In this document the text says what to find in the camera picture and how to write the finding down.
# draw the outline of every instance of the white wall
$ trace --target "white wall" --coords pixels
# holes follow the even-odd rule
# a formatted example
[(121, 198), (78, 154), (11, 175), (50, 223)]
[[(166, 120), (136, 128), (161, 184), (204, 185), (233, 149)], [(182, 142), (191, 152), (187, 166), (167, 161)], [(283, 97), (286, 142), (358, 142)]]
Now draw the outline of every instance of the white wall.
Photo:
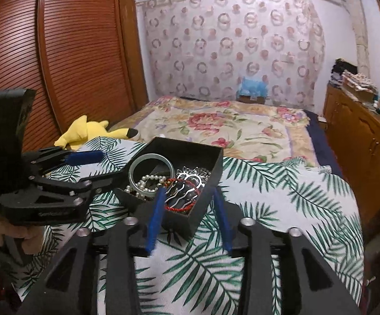
[[(347, 11), (337, 4), (327, 0), (313, 0), (315, 9), (321, 20), (326, 41), (324, 64), (321, 69), (317, 83), (315, 84), (314, 104), (315, 112), (323, 111), (326, 98), (327, 82), (330, 79), (331, 68), (337, 58), (344, 58), (356, 65), (356, 42), (352, 29), (352, 22)], [(148, 89), (149, 99), (155, 99), (153, 77), (150, 69), (149, 52), (146, 46), (146, 35), (142, 9), (138, 8), (138, 27), (140, 44), (142, 48), (142, 59), (144, 74)]]
[(368, 30), (371, 80), (380, 90), (380, 10), (377, 0), (361, 0)]

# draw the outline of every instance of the curtain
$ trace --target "curtain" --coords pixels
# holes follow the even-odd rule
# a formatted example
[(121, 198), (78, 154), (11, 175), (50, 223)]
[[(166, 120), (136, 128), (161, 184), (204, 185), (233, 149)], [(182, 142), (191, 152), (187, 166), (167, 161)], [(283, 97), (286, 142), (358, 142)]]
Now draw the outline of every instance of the curtain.
[(313, 110), (325, 42), (311, 0), (139, 5), (158, 96), (233, 100), (246, 77), (267, 84), (266, 104)]

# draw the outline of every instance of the black box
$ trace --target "black box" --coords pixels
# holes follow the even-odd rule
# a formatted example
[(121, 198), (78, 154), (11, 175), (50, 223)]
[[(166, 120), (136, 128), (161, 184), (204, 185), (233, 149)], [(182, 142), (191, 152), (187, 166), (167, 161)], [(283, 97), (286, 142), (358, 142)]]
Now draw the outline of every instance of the black box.
[[(173, 229), (185, 239), (192, 237), (199, 227), (206, 213), (207, 206), (212, 200), (214, 189), (221, 179), (223, 149), (206, 144), (155, 137), (137, 152), (120, 172), (124, 174), (124, 181), (118, 186), (120, 189), (116, 189), (116, 196), (120, 203), (124, 207), (127, 207), (131, 213), (134, 213), (137, 206), (145, 201), (124, 191), (126, 186), (130, 184), (128, 181), (128, 171), (136, 158), (147, 153), (160, 154), (170, 160), (172, 166), (174, 166), (175, 174), (177, 169), (182, 169), (183, 166), (190, 169), (196, 167), (206, 168), (211, 172), (205, 187), (188, 214), (166, 210), (163, 217), (162, 226), (164, 228)], [(168, 171), (168, 168), (163, 162), (156, 159), (145, 160), (136, 166), (133, 174), (134, 181), (137, 183), (146, 174), (155, 175), (158, 172), (166, 171)]]

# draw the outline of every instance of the wooden wardrobe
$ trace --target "wooden wardrobe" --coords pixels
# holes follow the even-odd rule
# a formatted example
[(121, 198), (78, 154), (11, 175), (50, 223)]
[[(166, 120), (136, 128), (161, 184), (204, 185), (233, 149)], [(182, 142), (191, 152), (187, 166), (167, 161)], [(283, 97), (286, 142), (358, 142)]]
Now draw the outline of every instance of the wooden wardrobe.
[(380, 116), (327, 87), (326, 135), (352, 187), (364, 228), (380, 210)]
[(134, 0), (0, 0), (0, 89), (37, 94), (24, 150), (83, 114), (114, 124), (148, 101)]

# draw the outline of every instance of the green leaf pattern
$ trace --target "green leaf pattern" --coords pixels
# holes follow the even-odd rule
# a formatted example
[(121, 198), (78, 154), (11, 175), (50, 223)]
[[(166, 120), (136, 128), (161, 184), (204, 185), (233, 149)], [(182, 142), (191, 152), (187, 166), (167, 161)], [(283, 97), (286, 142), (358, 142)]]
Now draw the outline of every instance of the green leaf pattern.
[[(63, 166), (49, 176), (78, 181), (121, 169), (145, 144), (96, 138), (82, 150), (105, 152), (99, 164)], [(266, 227), (286, 231), (296, 226), (334, 269), (359, 303), (363, 279), (363, 241), (357, 205), (349, 185), (328, 168), (307, 167), (303, 158), (279, 163), (259, 163), (223, 158), (220, 183), (229, 202), (240, 206), (246, 217)], [(113, 193), (97, 195), (84, 223), (47, 226), (41, 252), (24, 268), (13, 267), (15, 286), (24, 298), (54, 253), (80, 227), (108, 229), (128, 210)], [(221, 235), (212, 204), (194, 237), (186, 241), (172, 229), (163, 229), (150, 258), (135, 258), (136, 278), (143, 314), (236, 313), (244, 260), (229, 258), (222, 250)], [(105, 314), (106, 257), (100, 257), (98, 314)], [(280, 315), (282, 287), (279, 261), (273, 257), (273, 312)]]

